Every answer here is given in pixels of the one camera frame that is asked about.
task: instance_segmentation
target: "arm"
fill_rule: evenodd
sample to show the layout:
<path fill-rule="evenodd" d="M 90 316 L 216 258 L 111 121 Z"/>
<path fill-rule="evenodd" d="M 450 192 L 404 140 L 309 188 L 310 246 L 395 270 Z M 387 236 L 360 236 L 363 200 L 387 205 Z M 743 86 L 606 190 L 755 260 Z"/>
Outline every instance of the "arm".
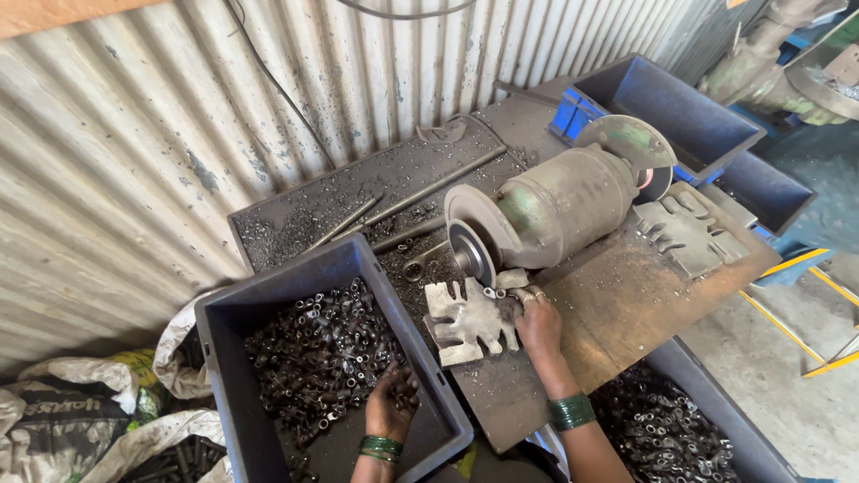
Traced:
<path fill-rule="evenodd" d="M 403 443 L 409 433 L 419 401 L 417 381 L 408 383 L 411 369 L 397 369 L 396 361 L 387 367 L 367 401 L 367 436 L 385 437 Z M 398 406 L 399 399 L 405 404 Z M 390 455 L 380 454 L 382 458 Z M 392 483 L 396 462 L 369 455 L 359 455 L 351 483 Z"/>
<path fill-rule="evenodd" d="M 560 400 L 581 389 L 561 354 L 561 316 L 549 298 L 532 287 L 515 295 L 522 300 L 525 315 L 516 319 L 516 331 L 531 357 L 549 400 Z M 561 433 L 564 452 L 574 483 L 631 483 L 632 478 L 608 442 L 600 425 L 594 422 Z"/>

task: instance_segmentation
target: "green bangle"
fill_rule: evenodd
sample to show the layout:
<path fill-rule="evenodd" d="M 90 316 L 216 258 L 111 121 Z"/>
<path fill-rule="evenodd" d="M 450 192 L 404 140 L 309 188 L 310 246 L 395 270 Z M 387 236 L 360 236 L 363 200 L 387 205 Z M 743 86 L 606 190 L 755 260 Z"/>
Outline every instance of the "green bangle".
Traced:
<path fill-rule="evenodd" d="M 403 444 L 386 437 L 365 436 L 361 440 L 361 449 L 369 449 L 371 451 L 380 451 L 392 455 L 395 460 L 403 454 Z"/>
<path fill-rule="evenodd" d="M 596 420 L 590 400 L 583 393 L 573 394 L 561 400 L 550 400 L 551 422 L 558 431 L 567 431 Z"/>
<path fill-rule="evenodd" d="M 385 456 L 384 453 L 381 453 L 380 451 L 375 451 L 374 449 L 362 449 L 362 450 L 358 451 L 358 454 L 369 456 L 371 458 L 375 458 L 377 460 L 382 460 L 384 462 L 396 463 L 399 461 L 398 458 L 389 458 L 389 457 Z"/>

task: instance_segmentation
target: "crate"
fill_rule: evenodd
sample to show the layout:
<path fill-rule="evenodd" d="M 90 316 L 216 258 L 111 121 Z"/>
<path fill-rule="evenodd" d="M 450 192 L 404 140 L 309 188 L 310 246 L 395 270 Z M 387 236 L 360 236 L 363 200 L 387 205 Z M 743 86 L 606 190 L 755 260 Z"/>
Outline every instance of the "crate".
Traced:
<path fill-rule="evenodd" d="M 719 427 L 734 446 L 734 470 L 742 481 L 803 483 L 737 403 L 695 357 L 679 337 L 670 339 L 644 358 L 656 372 L 671 379 L 698 405 L 698 410 Z"/>
<path fill-rule="evenodd" d="M 758 225 L 784 235 L 817 192 L 744 151 L 725 167 L 713 184 L 758 217 Z"/>
<path fill-rule="evenodd" d="M 558 108 L 558 114 L 573 113 L 562 137 L 575 138 L 582 119 L 606 113 L 639 118 L 658 130 L 674 149 L 678 166 L 674 176 L 693 186 L 714 180 L 734 157 L 758 142 L 766 130 L 720 106 L 637 54 L 621 58 L 574 79 Z M 595 106 L 582 110 L 570 104 Z M 552 130 L 558 133 L 564 119 L 557 115 Z"/>
<path fill-rule="evenodd" d="M 454 392 L 362 235 L 354 234 L 254 275 L 197 302 L 195 313 L 227 450 L 239 483 L 289 481 L 275 420 L 259 401 L 244 339 L 285 303 L 366 280 L 421 384 L 421 405 L 398 464 L 398 482 L 425 476 L 473 439 Z M 348 481 L 364 434 L 364 411 L 351 408 L 310 447 L 311 469 L 323 481 Z"/>

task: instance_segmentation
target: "hand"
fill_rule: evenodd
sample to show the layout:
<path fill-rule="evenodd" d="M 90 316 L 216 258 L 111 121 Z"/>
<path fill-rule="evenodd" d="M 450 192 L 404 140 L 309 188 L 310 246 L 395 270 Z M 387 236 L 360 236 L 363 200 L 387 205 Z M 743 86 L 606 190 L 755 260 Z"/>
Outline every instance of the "hand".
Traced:
<path fill-rule="evenodd" d="M 387 366 L 367 401 L 368 436 L 379 436 L 399 443 L 409 433 L 411 418 L 420 403 L 416 396 L 417 381 L 408 382 L 411 369 L 399 370 L 397 361 Z"/>
<path fill-rule="evenodd" d="M 509 292 L 525 307 L 525 314 L 515 321 L 516 332 L 549 399 L 563 399 L 577 393 L 579 386 L 561 354 L 561 315 L 549 302 L 549 297 L 536 285 Z"/>
<path fill-rule="evenodd" d="M 549 302 L 549 297 L 537 286 L 511 289 L 525 307 L 525 314 L 515 320 L 516 331 L 528 352 L 537 363 L 557 359 L 561 355 L 561 315 Z"/>

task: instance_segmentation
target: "bench grinder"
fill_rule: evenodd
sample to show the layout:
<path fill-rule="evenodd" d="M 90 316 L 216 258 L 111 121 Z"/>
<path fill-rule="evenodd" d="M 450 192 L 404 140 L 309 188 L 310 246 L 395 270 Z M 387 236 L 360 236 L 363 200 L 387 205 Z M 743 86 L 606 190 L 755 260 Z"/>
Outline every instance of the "bench grinder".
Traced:
<path fill-rule="evenodd" d="M 456 265 L 484 287 L 497 268 L 555 266 L 601 238 L 640 205 L 665 195 L 677 157 L 651 125 L 610 115 L 566 150 L 505 181 L 494 196 L 454 186 L 444 199 Z"/>

